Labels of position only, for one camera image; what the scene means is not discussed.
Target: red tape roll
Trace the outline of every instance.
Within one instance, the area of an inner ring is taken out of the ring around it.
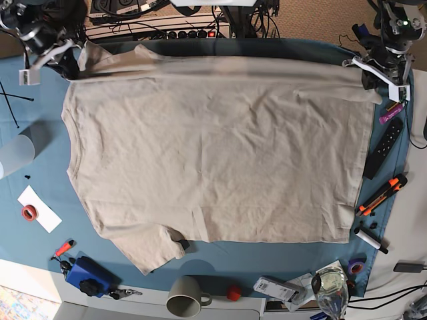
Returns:
[[[24,208],[22,208],[21,212],[24,219],[28,222],[32,222],[37,218],[37,211],[32,205],[26,205]]]

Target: tape roll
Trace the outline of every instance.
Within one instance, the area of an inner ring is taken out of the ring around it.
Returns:
[[[37,219],[37,210],[32,205],[26,205],[22,208],[22,216],[28,222],[32,222]]]
[[[348,273],[351,275],[361,273],[364,268],[365,262],[363,259],[352,259],[348,262]]]

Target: power strip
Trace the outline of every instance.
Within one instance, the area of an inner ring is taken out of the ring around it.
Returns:
[[[196,13],[191,17],[184,17],[182,15],[142,17],[139,19],[124,21],[124,23],[125,25],[122,25],[121,27],[115,27],[113,23],[87,27],[86,34],[89,39],[101,39],[160,30],[167,33],[168,39],[173,39],[175,34],[177,39],[216,39],[217,33],[217,26],[214,21],[214,17],[209,13]],[[230,24],[221,21],[219,22],[219,27],[222,37],[230,38],[230,35],[232,34]]]

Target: t-shirt sleeve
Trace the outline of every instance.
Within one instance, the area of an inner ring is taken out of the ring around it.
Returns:
[[[144,275],[185,255],[177,242],[182,236],[163,225],[145,224],[109,239]]]

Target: beige t-shirt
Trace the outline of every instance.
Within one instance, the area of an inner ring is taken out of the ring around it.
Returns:
[[[380,102],[360,70],[141,45],[82,59],[62,113],[69,178],[144,274],[182,257],[182,238],[348,241]]]

